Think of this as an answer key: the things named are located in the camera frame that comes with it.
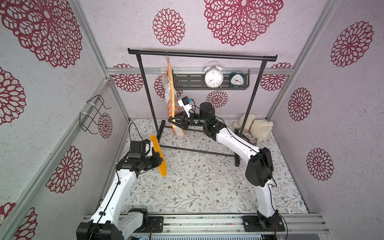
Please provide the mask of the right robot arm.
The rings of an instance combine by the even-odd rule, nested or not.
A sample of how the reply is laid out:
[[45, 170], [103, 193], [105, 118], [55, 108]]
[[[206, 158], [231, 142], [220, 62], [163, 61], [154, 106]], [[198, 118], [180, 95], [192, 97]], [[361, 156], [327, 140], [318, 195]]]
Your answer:
[[256, 187], [258, 213], [266, 219], [276, 215], [271, 186], [274, 185], [273, 161], [268, 148], [259, 149], [231, 131], [222, 119], [216, 116], [212, 104], [200, 104], [199, 113], [193, 112], [190, 104], [183, 112], [171, 115], [168, 122], [173, 127], [187, 130], [190, 126], [202, 127], [204, 133], [216, 142], [225, 145], [246, 163], [245, 177]]

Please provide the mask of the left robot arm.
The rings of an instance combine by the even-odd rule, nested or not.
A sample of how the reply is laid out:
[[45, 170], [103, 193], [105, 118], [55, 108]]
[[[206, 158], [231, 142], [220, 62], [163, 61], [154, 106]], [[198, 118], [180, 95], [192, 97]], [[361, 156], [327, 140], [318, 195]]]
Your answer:
[[167, 164], [156, 136], [148, 140], [132, 141], [129, 152], [116, 164], [114, 180], [99, 208], [88, 222], [81, 222], [76, 230], [78, 240], [128, 240], [136, 231], [152, 227], [146, 209], [132, 209], [120, 220], [123, 201], [141, 173], [159, 169], [167, 175]]

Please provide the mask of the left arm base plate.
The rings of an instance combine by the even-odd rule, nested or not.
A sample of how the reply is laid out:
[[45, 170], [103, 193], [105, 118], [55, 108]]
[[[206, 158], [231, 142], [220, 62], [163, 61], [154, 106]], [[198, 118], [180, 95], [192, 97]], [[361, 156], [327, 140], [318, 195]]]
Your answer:
[[149, 216], [144, 220], [143, 225], [134, 231], [134, 233], [162, 233], [164, 227], [164, 217]]

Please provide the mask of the yellow shoe insole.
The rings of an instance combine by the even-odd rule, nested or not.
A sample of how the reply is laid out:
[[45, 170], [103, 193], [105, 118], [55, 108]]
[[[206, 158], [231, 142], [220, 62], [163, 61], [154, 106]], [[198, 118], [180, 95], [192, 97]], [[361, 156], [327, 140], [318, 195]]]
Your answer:
[[153, 144], [153, 150], [154, 154], [153, 157], [156, 160], [156, 166], [158, 167], [158, 170], [163, 178], [167, 175], [167, 163], [164, 157], [164, 154], [162, 152], [162, 149], [160, 147], [159, 141], [155, 135], [150, 136], [150, 141]]

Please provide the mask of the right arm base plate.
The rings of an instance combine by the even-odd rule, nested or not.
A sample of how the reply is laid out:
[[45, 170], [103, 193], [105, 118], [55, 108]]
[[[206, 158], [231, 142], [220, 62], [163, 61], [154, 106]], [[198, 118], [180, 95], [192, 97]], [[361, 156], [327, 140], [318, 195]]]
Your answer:
[[279, 215], [270, 218], [264, 216], [251, 215], [242, 216], [245, 232], [285, 232], [285, 224]]

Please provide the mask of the orange clip hanger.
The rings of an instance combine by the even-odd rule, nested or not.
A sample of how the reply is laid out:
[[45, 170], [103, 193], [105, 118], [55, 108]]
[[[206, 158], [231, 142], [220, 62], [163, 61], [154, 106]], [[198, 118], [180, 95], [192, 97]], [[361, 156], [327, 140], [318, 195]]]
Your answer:
[[162, 74], [162, 83], [165, 90], [164, 98], [167, 103], [167, 109], [168, 109], [168, 118], [175, 116], [175, 88], [174, 88], [174, 81], [173, 81], [173, 74], [172, 74], [172, 68], [169, 60], [169, 56], [167, 53], [167, 69]]

